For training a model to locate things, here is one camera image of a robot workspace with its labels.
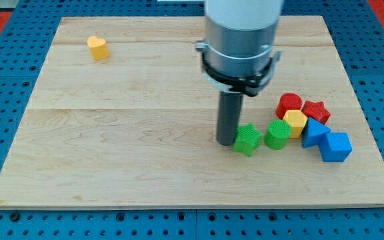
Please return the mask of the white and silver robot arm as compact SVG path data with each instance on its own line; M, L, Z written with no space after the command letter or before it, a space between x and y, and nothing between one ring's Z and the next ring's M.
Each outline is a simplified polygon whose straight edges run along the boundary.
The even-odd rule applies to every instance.
M196 43L205 78L221 92L256 96L273 76L283 0L206 0L205 35Z

